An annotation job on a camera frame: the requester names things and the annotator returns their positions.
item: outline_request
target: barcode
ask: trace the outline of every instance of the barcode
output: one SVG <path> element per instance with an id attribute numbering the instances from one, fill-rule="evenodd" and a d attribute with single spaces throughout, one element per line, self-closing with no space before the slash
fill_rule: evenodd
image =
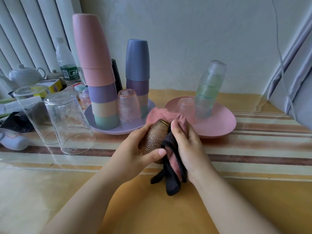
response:
<path id="1" fill-rule="evenodd" d="M 69 75 L 68 75 L 67 70 L 62 70 L 62 72 L 63 72 L 64 78 L 69 79 Z"/>

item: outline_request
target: plastic water bottle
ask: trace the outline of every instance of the plastic water bottle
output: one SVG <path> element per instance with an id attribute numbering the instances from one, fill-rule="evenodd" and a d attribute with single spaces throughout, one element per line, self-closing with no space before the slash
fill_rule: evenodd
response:
<path id="1" fill-rule="evenodd" d="M 207 118 L 211 116 L 213 104 L 223 84 L 227 65 L 221 61 L 212 60 L 199 82 L 195 96 L 195 117 Z"/>
<path id="2" fill-rule="evenodd" d="M 57 38 L 56 55 L 66 85 L 69 86 L 81 82 L 75 59 L 63 38 Z"/>

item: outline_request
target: wooden table surface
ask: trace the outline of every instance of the wooden table surface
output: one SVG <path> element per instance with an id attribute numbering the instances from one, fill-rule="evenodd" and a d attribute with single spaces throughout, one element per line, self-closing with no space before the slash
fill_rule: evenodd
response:
<path id="1" fill-rule="evenodd" d="M 149 98 L 164 107 L 194 94 L 150 90 Z M 310 233 L 312 133 L 260 95 L 220 93 L 217 101 L 237 126 L 225 137 L 202 139 L 213 165 L 284 233 Z M 0 233 L 38 233 L 127 137 L 96 133 L 90 150 L 70 156 L 57 144 L 45 147 L 36 133 L 27 136 L 34 146 L 23 151 L 0 147 Z M 173 197 L 164 183 L 150 185 L 160 169 L 152 164 L 118 189 L 100 233 L 217 233 L 192 184 Z"/>

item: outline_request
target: finger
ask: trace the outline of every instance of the finger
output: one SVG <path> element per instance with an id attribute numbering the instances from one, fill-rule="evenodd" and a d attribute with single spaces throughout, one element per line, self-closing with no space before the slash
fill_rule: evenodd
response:
<path id="1" fill-rule="evenodd" d="M 178 146 L 189 143 L 184 132 L 182 131 L 181 127 L 179 126 L 177 120 L 173 120 L 171 122 L 171 131 L 174 134 L 175 139 L 177 140 Z"/>
<path id="2" fill-rule="evenodd" d="M 192 142 L 192 143 L 198 143 L 200 141 L 198 134 L 196 133 L 196 131 L 194 130 L 193 126 L 187 121 L 186 122 L 186 126 L 188 129 L 188 139 Z"/>
<path id="3" fill-rule="evenodd" d="M 151 127 L 152 124 L 146 124 L 145 126 L 143 126 L 142 128 L 135 130 L 134 132 L 132 132 L 129 137 L 132 140 L 133 143 L 139 143 L 141 141 L 141 139 L 144 137 L 144 135 L 146 134 L 146 132 L 149 130 L 149 128 Z"/>
<path id="4" fill-rule="evenodd" d="M 140 157 L 140 160 L 142 161 L 142 164 L 144 167 L 151 164 L 152 162 L 156 162 L 159 159 L 163 158 L 166 155 L 165 149 L 155 149 L 152 152 L 143 155 Z"/>

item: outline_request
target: teapot handle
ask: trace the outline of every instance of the teapot handle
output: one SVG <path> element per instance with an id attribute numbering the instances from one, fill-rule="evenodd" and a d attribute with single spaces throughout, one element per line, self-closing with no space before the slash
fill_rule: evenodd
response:
<path id="1" fill-rule="evenodd" d="M 39 70 L 42 70 L 42 71 L 43 71 L 43 75 L 42 75 L 41 73 L 40 73 L 40 74 L 42 75 L 42 78 L 45 79 L 45 77 L 46 77 L 45 70 L 44 70 L 43 68 L 41 68 L 41 67 L 37 67 L 36 70 L 37 70 L 39 73 L 40 73 Z"/>

